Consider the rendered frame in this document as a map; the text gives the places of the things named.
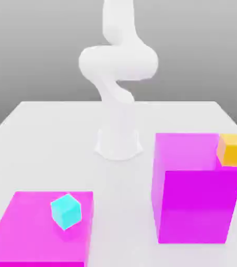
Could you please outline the large flat magenta box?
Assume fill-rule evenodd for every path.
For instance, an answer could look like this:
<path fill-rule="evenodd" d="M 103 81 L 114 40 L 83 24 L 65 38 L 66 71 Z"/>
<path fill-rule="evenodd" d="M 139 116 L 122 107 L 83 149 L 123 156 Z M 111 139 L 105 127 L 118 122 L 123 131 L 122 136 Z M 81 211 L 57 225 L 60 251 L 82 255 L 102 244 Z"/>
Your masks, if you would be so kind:
<path fill-rule="evenodd" d="M 81 222 L 62 230 L 51 202 L 63 191 L 17 191 L 0 220 L 0 267 L 88 267 L 93 193 L 70 193 L 81 204 Z"/>

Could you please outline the small orange cube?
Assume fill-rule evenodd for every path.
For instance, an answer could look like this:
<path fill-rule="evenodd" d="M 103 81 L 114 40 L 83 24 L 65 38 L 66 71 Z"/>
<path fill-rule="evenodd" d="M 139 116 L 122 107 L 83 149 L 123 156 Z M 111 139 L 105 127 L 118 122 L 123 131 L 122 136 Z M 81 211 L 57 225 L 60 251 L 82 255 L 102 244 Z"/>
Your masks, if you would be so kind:
<path fill-rule="evenodd" d="M 219 135 L 217 157 L 222 166 L 237 167 L 237 134 L 221 133 Z"/>

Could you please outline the large tall magenta box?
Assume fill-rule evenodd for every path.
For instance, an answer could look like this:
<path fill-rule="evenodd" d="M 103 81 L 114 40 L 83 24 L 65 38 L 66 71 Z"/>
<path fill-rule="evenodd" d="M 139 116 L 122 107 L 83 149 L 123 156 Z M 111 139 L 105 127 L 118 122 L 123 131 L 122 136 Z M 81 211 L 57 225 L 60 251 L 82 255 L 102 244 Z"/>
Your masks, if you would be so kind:
<path fill-rule="evenodd" d="M 161 244 L 223 244 L 237 200 L 237 167 L 223 167 L 217 133 L 157 133 L 151 202 Z"/>

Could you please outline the small cyan cube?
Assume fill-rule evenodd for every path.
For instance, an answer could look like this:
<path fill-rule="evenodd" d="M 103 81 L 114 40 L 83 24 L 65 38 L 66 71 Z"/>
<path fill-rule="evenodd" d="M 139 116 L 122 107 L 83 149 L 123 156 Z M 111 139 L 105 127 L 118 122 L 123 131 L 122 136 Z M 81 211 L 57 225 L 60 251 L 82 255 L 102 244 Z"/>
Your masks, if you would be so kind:
<path fill-rule="evenodd" d="M 62 229 L 67 230 L 81 222 L 81 203 L 70 193 L 51 202 L 52 219 Z"/>

